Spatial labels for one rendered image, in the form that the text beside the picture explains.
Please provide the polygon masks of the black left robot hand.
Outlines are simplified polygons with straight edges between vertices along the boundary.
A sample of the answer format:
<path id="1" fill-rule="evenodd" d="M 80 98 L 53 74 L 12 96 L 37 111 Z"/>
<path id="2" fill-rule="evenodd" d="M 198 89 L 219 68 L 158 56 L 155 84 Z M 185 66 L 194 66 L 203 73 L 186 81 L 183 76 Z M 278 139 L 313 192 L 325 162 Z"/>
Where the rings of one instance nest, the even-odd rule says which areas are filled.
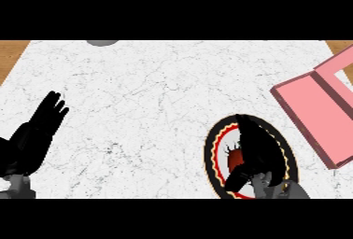
<path id="1" fill-rule="evenodd" d="M 61 93 L 50 91 L 30 121 L 21 124 L 11 139 L 0 137 L 0 177 L 30 176 L 39 170 L 70 112 L 59 97 Z"/>

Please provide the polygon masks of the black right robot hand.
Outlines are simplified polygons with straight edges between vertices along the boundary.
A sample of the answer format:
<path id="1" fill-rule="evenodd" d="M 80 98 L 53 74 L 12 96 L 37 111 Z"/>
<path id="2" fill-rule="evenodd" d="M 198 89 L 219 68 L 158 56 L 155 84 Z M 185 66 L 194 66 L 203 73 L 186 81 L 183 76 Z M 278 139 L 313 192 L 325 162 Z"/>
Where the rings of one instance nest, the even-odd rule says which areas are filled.
<path id="1" fill-rule="evenodd" d="M 257 198 L 266 197 L 265 190 L 278 186 L 285 176 L 285 159 L 273 136 L 247 115 L 237 115 L 239 124 L 239 147 L 242 164 L 226 179 L 225 189 L 238 192 L 251 182 Z"/>

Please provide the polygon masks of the red bell pepper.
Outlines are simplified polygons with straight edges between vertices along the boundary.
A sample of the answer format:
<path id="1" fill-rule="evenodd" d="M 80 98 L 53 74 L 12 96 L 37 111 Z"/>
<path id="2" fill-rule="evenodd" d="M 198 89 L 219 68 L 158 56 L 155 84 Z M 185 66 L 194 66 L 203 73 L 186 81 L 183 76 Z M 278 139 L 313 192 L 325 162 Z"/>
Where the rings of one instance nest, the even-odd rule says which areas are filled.
<path id="1" fill-rule="evenodd" d="M 228 169 L 234 171 L 235 168 L 244 164 L 242 151 L 238 145 L 234 145 L 232 148 L 226 148 L 226 159 L 228 159 Z"/>

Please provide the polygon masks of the black rimmed patterned plate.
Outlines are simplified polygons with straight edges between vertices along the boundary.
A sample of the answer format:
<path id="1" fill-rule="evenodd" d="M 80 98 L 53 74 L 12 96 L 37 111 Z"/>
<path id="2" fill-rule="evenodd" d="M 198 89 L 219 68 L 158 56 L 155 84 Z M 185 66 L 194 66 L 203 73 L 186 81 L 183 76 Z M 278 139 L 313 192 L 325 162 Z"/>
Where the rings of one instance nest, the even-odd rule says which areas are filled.
<path id="1" fill-rule="evenodd" d="M 284 178 L 300 182 L 297 159 L 281 132 L 265 119 L 256 116 L 250 116 L 250 119 L 278 141 L 287 167 Z M 239 126 L 237 116 L 229 116 L 216 123 L 204 143 L 206 172 L 220 199 L 253 199 L 256 196 L 250 186 L 245 186 L 239 192 L 225 190 L 225 182 L 232 172 L 228 156 L 238 147 Z"/>

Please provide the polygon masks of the pink cardboard box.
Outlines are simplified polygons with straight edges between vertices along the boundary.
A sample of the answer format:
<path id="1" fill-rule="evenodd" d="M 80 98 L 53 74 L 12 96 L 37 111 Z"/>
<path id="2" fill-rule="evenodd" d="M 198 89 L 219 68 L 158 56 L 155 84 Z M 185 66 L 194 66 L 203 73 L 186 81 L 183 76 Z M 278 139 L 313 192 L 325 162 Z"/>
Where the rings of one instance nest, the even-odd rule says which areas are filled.
<path id="1" fill-rule="evenodd" d="M 350 64 L 353 44 L 271 89 L 328 169 L 353 161 L 353 91 L 335 76 Z"/>

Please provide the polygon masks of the grey round object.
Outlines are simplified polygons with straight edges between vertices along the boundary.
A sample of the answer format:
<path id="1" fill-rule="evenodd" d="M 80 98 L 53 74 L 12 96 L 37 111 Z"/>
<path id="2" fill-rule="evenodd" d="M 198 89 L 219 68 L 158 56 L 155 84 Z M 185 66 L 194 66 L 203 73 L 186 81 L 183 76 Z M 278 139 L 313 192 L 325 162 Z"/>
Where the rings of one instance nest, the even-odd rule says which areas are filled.
<path id="1" fill-rule="evenodd" d="M 87 43 L 96 47 L 111 46 L 118 40 L 87 40 Z"/>

